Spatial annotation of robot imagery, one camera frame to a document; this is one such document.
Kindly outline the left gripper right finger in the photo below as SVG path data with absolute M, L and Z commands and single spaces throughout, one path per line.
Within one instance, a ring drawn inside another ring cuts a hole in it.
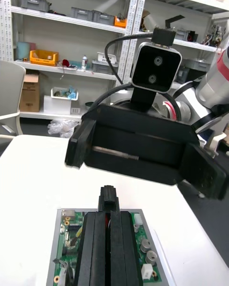
M 109 186 L 110 206 L 110 285 L 142 286 L 133 220 L 121 211 L 116 189 Z

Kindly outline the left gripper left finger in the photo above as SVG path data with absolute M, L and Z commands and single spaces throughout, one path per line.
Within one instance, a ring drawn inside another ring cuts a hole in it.
M 110 202 L 110 188 L 101 188 L 98 210 L 88 212 L 83 230 L 75 268 L 74 286 L 104 286 L 106 262 L 106 210 Z

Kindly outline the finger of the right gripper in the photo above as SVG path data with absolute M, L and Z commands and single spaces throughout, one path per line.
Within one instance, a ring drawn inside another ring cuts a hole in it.
M 182 157 L 182 177 L 205 197 L 223 200 L 227 195 L 227 156 L 212 158 L 203 148 L 188 144 Z
M 92 146 L 96 121 L 85 120 L 76 126 L 72 137 L 68 141 L 65 165 L 80 168 L 84 163 Z

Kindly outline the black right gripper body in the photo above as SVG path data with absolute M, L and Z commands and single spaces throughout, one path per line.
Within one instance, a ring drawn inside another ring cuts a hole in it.
M 94 122 L 88 167 L 175 185 L 185 148 L 199 146 L 186 124 L 115 106 L 99 105 L 82 117 Z

